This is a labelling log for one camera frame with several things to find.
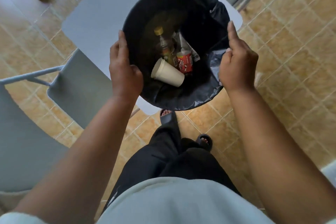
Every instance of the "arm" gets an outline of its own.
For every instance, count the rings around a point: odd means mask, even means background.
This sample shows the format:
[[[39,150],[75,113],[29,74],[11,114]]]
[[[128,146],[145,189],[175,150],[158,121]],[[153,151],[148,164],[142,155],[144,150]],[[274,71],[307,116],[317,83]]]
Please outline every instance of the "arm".
[[[305,155],[254,88],[258,55],[228,26],[220,80],[230,97],[260,198],[277,223],[326,223],[336,189]]]
[[[95,115],[66,156],[14,211],[37,216],[50,224],[93,223],[143,86],[140,70],[129,65],[123,32],[111,47],[110,59],[113,97]]]

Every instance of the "black trash bag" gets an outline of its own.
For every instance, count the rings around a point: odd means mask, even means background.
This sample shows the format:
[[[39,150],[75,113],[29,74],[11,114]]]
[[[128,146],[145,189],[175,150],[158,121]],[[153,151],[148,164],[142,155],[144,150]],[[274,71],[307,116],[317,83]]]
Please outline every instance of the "black trash bag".
[[[218,79],[219,65],[229,47],[229,15],[218,0],[140,0],[132,8],[123,27],[129,48],[130,64],[143,74],[141,97],[168,110],[188,110],[212,100],[223,88]],[[193,73],[180,87],[151,78],[160,58],[154,28],[162,26],[167,38],[180,30],[199,54]]]

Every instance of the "table top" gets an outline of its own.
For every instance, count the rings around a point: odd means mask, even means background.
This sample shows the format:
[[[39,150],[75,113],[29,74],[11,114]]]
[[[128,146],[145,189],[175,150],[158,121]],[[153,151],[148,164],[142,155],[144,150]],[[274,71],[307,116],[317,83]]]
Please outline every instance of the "table top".
[[[62,30],[73,43],[109,78],[109,51],[118,40],[118,30],[139,0],[82,0],[63,22]],[[237,30],[243,20],[226,0],[225,6]],[[138,107],[146,114],[154,114],[159,108],[139,97]]]

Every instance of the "person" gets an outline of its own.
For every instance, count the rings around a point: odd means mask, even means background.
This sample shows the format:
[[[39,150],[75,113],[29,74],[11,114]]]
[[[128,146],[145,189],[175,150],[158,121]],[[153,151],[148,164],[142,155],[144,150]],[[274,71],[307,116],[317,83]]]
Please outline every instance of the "person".
[[[209,152],[211,138],[181,139],[174,112],[126,163],[98,224],[336,223],[336,189],[295,143],[254,88],[258,55],[232,22],[220,65],[244,150],[269,218],[243,199]],[[66,156],[0,223],[92,223],[111,176],[142,74],[124,33],[111,47],[113,97]]]

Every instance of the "tiled floor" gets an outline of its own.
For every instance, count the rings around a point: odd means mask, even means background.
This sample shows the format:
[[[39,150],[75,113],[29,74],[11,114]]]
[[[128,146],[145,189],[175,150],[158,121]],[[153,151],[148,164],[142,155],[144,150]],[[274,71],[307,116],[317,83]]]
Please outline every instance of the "tiled floor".
[[[64,64],[76,46],[61,31],[61,22],[79,1],[0,0],[0,78]],[[259,92],[323,167],[336,158],[336,0],[252,0],[241,14],[239,35],[259,54]],[[81,134],[82,128],[48,99],[45,86],[17,82],[6,88],[57,141],[70,147]],[[242,195],[262,208],[225,90],[204,106],[178,112],[178,119],[182,136],[208,133],[213,138],[215,157]],[[100,210],[125,162],[159,125],[158,114],[139,111],[131,118]]]

